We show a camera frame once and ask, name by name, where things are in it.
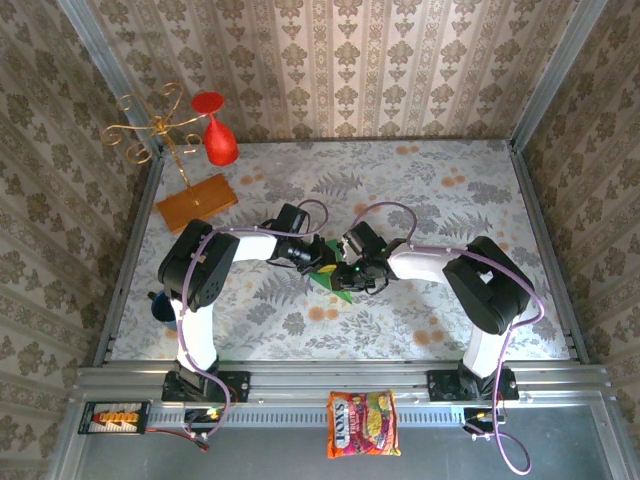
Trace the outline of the green paper sheet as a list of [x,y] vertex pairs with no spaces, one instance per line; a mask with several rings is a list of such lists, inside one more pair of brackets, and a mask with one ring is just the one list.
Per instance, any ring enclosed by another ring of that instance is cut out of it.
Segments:
[[[326,242],[327,246],[333,251],[336,255],[337,261],[343,261],[344,255],[338,246],[338,241],[336,239],[328,240]],[[333,290],[330,284],[330,272],[319,272],[319,273],[311,273],[310,278],[316,282],[321,287],[329,290],[332,294],[336,295],[341,300],[345,301],[347,304],[351,305],[353,303],[352,296],[350,292],[347,291],[337,291]]]

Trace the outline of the floral table mat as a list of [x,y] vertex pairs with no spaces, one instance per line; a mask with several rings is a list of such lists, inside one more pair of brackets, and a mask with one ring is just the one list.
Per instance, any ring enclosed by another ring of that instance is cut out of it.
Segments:
[[[546,315],[518,330],[511,360],[565,360],[569,348],[507,144],[502,140],[244,144],[223,171],[237,203],[212,218],[253,226],[286,203],[328,239],[362,217],[384,239],[462,247],[486,236],[519,266]],[[224,360],[457,360],[471,322],[452,290],[400,281],[343,300],[308,277],[236,263],[212,310]]]

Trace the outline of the red wine glass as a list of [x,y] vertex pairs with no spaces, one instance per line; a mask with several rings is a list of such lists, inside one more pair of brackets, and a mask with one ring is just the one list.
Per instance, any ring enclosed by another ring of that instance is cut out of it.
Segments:
[[203,144],[209,161],[218,167],[234,163],[239,157],[239,148],[231,129],[217,119],[224,106],[224,97],[217,92],[203,92],[193,97],[192,109],[208,118]]

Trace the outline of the blue cup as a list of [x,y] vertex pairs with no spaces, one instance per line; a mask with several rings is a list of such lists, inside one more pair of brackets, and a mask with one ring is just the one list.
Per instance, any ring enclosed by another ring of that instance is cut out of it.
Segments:
[[163,292],[149,292],[147,297],[151,300],[151,314],[165,328],[176,331],[176,316],[169,297]]

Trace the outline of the orange candy bag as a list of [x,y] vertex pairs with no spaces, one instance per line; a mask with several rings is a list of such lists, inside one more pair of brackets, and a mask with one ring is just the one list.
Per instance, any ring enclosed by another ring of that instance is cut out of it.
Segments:
[[327,456],[400,456],[398,414],[392,390],[332,391],[328,398]]

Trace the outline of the small connector board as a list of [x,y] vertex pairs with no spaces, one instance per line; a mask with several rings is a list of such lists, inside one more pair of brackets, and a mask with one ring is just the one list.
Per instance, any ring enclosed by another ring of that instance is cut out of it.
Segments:
[[187,408],[184,413],[184,422],[186,424],[217,423],[223,413],[223,407]]
[[495,435],[494,422],[504,425],[507,415],[504,410],[497,409],[493,415],[491,408],[464,408],[462,428],[471,435],[473,440],[484,439],[490,441]]

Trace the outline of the aluminium frame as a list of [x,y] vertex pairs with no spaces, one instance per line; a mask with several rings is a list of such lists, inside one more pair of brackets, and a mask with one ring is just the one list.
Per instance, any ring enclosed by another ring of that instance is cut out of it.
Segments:
[[[169,360],[114,361],[115,341],[143,243],[143,231],[164,170],[153,159],[123,266],[93,363],[79,370],[50,468],[51,480],[236,480],[250,467],[257,480],[339,479],[346,470],[324,453],[325,427],[232,428],[206,454],[183,442],[129,436],[120,443],[92,440],[77,429],[90,401],[150,401],[152,409],[179,409],[160,398]],[[512,407],[520,439],[544,480],[640,480],[620,405],[606,370],[584,355],[570,361],[515,361],[521,397]],[[399,408],[457,407],[432,402],[426,386],[430,361],[242,361],[252,375],[249,400],[234,409],[326,408],[333,390],[398,389]],[[491,441],[473,440],[461,427],[408,428],[389,471],[394,478],[485,480],[506,475]]]

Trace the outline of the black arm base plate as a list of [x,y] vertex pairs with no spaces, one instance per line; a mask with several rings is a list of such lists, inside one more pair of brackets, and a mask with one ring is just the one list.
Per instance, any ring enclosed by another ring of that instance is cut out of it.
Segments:
[[[249,372],[221,371],[217,378],[227,387],[232,403],[248,401],[251,380]],[[189,370],[174,370],[166,374],[161,399],[166,402],[226,401],[222,387],[217,382]]]
[[[429,398],[434,402],[491,400],[496,373],[481,378],[464,369],[426,372]],[[519,390],[514,372],[504,367],[498,382],[499,400],[518,400]]]

